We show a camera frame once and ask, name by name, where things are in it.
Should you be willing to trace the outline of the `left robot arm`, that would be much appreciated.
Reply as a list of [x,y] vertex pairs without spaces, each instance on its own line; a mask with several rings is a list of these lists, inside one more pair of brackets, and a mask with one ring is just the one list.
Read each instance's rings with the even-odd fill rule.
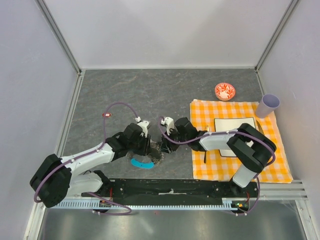
[[149,127],[148,120],[131,123],[123,132],[83,152],[63,157],[48,155],[29,182],[35,191],[34,201],[52,208],[72,195],[92,192],[99,197],[106,196],[110,191],[108,178],[100,171],[88,176],[83,173],[125,157],[129,152],[148,155],[151,152]]

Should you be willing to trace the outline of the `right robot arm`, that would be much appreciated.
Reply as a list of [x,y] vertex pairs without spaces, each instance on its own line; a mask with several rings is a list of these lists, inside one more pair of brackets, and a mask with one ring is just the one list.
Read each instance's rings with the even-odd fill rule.
[[232,130],[212,132],[197,130],[186,117],[173,120],[160,116],[158,127],[162,144],[169,153],[182,145],[204,153],[213,150],[232,151],[241,162],[229,184],[229,191],[235,197],[242,196],[248,184],[276,160],[276,145],[248,123],[242,123]]

